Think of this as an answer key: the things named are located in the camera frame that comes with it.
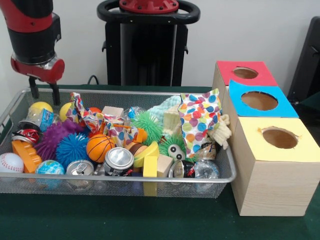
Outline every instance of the green spiky ball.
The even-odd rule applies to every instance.
[[[166,137],[166,141],[163,141],[159,144],[160,154],[170,157],[168,149],[172,144],[178,145],[181,148],[181,150],[186,154],[186,146],[184,143],[184,139],[182,138],[182,135],[171,135],[169,137]],[[195,163],[197,161],[196,157],[186,158],[185,160],[192,163]]]
[[[149,112],[141,112],[131,121],[132,126],[144,129],[148,134],[146,141],[142,143],[143,145],[149,146],[153,141],[158,143],[161,140],[163,129],[157,123],[157,118],[151,116]]]

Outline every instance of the shape sorter box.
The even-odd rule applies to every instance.
[[[219,89],[223,114],[235,112],[229,96],[230,80],[247,86],[278,86],[263,61],[217,61],[212,89]],[[237,118],[230,116],[230,129],[234,134]]]
[[[230,129],[235,134],[238,116],[298,118],[298,114],[278,86],[249,86],[229,82],[227,100],[222,110],[230,116]]]
[[[231,183],[241,216],[303,216],[320,179],[320,148],[299,118],[239,117]]]

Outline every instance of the white glove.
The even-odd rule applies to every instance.
[[[223,149],[226,150],[228,148],[227,139],[229,139],[232,135],[231,130],[227,127],[227,124],[224,122],[224,119],[227,123],[230,124],[229,116],[226,114],[225,117],[220,117],[220,124],[217,129],[210,130],[207,132],[208,136],[215,140],[220,146],[223,146]]]

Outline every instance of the purple spiky ball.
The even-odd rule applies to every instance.
[[[69,134],[80,133],[84,129],[77,123],[67,119],[63,123],[57,122],[46,129],[40,143],[34,146],[37,154],[45,160],[55,160],[56,150],[60,141]]]

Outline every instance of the orange basketball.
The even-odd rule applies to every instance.
[[[106,153],[114,148],[115,142],[104,134],[94,135],[86,145],[86,153],[92,161],[103,163]]]

